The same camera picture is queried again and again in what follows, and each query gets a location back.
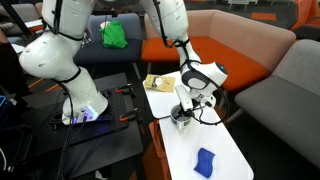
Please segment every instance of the black table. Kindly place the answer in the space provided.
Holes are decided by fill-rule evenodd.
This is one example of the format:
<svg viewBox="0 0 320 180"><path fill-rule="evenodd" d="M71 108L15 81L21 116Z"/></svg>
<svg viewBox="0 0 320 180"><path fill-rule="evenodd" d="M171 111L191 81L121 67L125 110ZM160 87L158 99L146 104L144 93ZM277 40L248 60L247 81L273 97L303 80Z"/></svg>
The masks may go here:
<svg viewBox="0 0 320 180"><path fill-rule="evenodd" d="M95 83L98 89L110 89L126 85L127 79L125 74L121 73L97 79ZM40 108L54 104L59 92L59 90L56 90L38 93L27 96L24 99L29 103L29 107ZM124 95L124 99L127 111L132 110L131 96ZM74 178L139 155L142 151L143 146L137 122L130 121L126 129L72 145L68 151L64 174L68 179ZM37 165L41 166L43 170L43 179L48 180L56 177L60 154L61 150L58 150L41 156L41 160Z"/></svg>

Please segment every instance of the clamp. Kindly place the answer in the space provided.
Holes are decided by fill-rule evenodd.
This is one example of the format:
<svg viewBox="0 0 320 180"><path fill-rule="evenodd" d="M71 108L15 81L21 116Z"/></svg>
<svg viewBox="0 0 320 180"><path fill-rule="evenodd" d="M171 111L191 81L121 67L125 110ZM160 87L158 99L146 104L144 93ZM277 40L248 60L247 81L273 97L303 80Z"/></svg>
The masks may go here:
<svg viewBox="0 0 320 180"><path fill-rule="evenodd" d="M120 116L120 121L124 122L124 121L130 121L132 119L135 119L136 117L138 117L138 108L134 108L133 110L127 112L126 114L123 114Z"/></svg>
<svg viewBox="0 0 320 180"><path fill-rule="evenodd" d="M135 93L133 92L133 88L132 88L131 83L129 83L125 86L116 88L116 93L130 94L132 98L136 97Z"/></svg>
<svg viewBox="0 0 320 180"><path fill-rule="evenodd" d="M120 119L121 122L130 121L130 120L136 119L137 123L138 123L138 126L139 126L140 133L141 134L145 134L144 126L143 126L144 121L141 118L141 116L139 116L138 108L135 108L135 109L127 112L125 115L121 115L119 119Z"/></svg>

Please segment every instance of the black cable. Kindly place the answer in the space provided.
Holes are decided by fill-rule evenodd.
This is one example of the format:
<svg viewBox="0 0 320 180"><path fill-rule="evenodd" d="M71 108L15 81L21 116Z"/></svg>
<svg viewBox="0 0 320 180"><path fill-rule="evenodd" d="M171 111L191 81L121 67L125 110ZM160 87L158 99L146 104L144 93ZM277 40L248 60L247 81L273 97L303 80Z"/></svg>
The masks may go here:
<svg viewBox="0 0 320 180"><path fill-rule="evenodd" d="M105 15L104 22L107 22L107 20L108 20L108 15ZM105 24L104 30L102 31L102 38L104 38L105 28L106 28L106 24ZM104 48L102 48L102 51L100 51L100 55L98 56L99 58L95 58L95 62L93 63L91 77L94 77L94 72L96 69L97 61L98 61L98 59L100 59L102 57L103 52L104 52Z"/></svg>
<svg viewBox="0 0 320 180"><path fill-rule="evenodd" d="M203 77L204 79L208 80L210 83L212 83L216 88L217 90L219 91L219 93L222 95L222 98L225 100L225 104L227 106L227 109L226 109L226 113L224 114L223 118L220 119L220 121L218 122L215 122L215 123L208 123L208 122L205 122L205 121L201 121L201 123L203 124L206 124L206 125L217 125L221 122L224 122L228 117L229 117L229 110L230 110L230 105L229 105L229 101L228 101L228 98L225 96L225 94L223 93L223 90L221 89L220 86L218 86L213 80L211 80L210 78L208 78L207 76L205 76L203 73L201 73L200 71L196 70L195 68L193 68L191 66L191 62L195 62L193 60L190 60L189 59L189 54L186 50L186 47L185 47L185 44L184 42L182 42L181 40L175 40L171 45L168 45L168 42L167 42L167 36L165 36L165 32L164 32L164 28L163 28L163 23L162 23L162 19L161 19L161 12L160 12L160 8L159 8L159 4L160 2L158 2L157 0L153 0L153 3L156 7L156 12L158 14L158 19L159 19L159 24L160 24L160 31L161 31L161 37L162 37L162 40L163 40L163 43L164 45L167 47L167 48L172 48L173 45L175 45L176 43L179 44L179 46L181 46L183 48L183 51L186 55L186 64L188 65L188 68L193 71L193 72L196 72L198 73L201 77Z"/></svg>
<svg viewBox="0 0 320 180"><path fill-rule="evenodd" d="M57 99L56 99L56 102L54 103L54 104L55 104L55 107L53 108L53 110L51 111L51 113L48 115L48 117L47 117L44 121L42 121L40 124L34 126L33 128L37 129L37 128L42 127L42 126L45 124L45 122L48 121L48 119L54 117L54 116L57 114L58 101L59 101L59 97L60 97L60 95L61 95L62 92L63 92L63 89L59 92L59 94L58 94L58 96L57 96Z"/></svg>
<svg viewBox="0 0 320 180"><path fill-rule="evenodd" d="M20 128L17 128L16 130L18 130L20 133L21 133L21 140L20 140L20 143L19 143L19 146L18 146L18 150L12 160L12 163L11 163L11 166L8 167L9 171L12 172L13 171L13 167L18 159L18 156L21 152L21 147L22 147L22 143L23 143L23 139L24 139L24 132L20 129Z"/></svg>
<svg viewBox="0 0 320 180"><path fill-rule="evenodd" d="M201 113L199 115L199 118L196 118L194 115L192 116L196 121L198 121L200 124L205 124L205 125L218 125L219 123L221 123L222 121L218 121L218 122L215 122L215 123L208 123L208 122L205 122L205 121L202 121L201 120L201 117L202 117L202 114L203 114L203 109L201 107Z"/></svg>
<svg viewBox="0 0 320 180"><path fill-rule="evenodd" d="M59 34L62 2L63 2L63 0L57 0L56 7L54 10L53 34L55 34L55 35Z"/></svg>
<svg viewBox="0 0 320 180"><path fill-rule="evenodd" d="M76 133L74 133L74 135L71 137L71 140L70 141L74 141L75 138L79 135L79 133L81 132L82 128L84 127L84 124L86 123L86 119L83 120L81 126L79 127L78 131Z"/></svg>
<svg viewBox="0 0 320 180"><path fill-rule="evenodd" d="M202 109L202 108L203 108L203 107L202 107L202 106L200 106L200 107L198 107L198 108L195 108L194 110L198 110L198 109ZM169 118L169 117L171 117L171 115L163 116L163 117L156 118L156 119L161 120L161 119L166 119L166 118Z"/></svg>
<svg viewBox="0 0 320 180"><path fill-rule="evenodd" d="M60 156L59 167L58 167L58 175L57 175L57 180L64 180L63 168L64 168L64 164L65 164L65 159L66 159L65 156L66 156L66 154L68 152L69 145L70 145L70 136L71 136L71 133L72 133L74 117L73 117L73 103L72 103L70 92L69 92L69 90L67 89L67 87L64 84L62 84L60 82L58 82L58 83L65 90L65 92L67 93L67 95L69 97L69 100L70 100L70 108L71 108L71 114L70 114L70 120L69 120L69 128L68 128L66 139L65 139L64 144L63 144L63 148L62 148L62 152L61 152L61 156Z"/></svg>

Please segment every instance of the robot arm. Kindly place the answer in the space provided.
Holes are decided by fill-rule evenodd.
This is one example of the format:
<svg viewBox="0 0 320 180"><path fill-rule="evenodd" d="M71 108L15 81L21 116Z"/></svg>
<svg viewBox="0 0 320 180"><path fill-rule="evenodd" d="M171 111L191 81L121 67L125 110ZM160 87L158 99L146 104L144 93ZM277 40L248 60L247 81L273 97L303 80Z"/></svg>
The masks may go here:
<svg viewBox="0 0 320 180"><path fill-rule="evenodd" d="M227 72L219 63L201 64L187 34L188 17L184 1L140 0L140 4L158 34L163 37L165 46L177 48L182 82L190 88L189 92L176 88L183 110L186 112L190 107L193 110L200 103L214 106L216 101L212 93L226 80ZM167 39L174 43L168 45Z"/></svg>
<svg viewBox="0 0 320 180"><path fill-rule="evenodd" d="M137 1L99 0L99 3L121 6ZM42 15L53 30L46 31L20 55L20 64L28 73L54 79L69 91L70 97L63 105L64 124L71 123L71 117L76 117L73 123L94 121L108 106L107 99L97 91L86 69L73 62L95 3L96 0L44 0ZM187 35L188 17L183 0L140 0L139 3L154 28L164 37L165 45L177 47L182 82L190 87L193 101L214 105L212 93L227 75L217 63L201 64ZM174 44L168 45L166 39L173 40Z"/></svg>

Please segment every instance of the green object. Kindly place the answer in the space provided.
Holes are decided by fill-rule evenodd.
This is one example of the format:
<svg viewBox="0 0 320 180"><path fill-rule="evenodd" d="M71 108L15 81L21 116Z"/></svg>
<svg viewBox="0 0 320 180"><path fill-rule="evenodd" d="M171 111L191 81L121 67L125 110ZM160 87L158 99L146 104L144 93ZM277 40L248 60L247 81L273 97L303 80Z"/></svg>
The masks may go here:
<svg viewBox="0 0 320 180"><path fill-rule="evenodd" d="M102 34L104 47L124 48L128 44L122 25L119 21L111 21L108 26L99 31Z"/></svg>

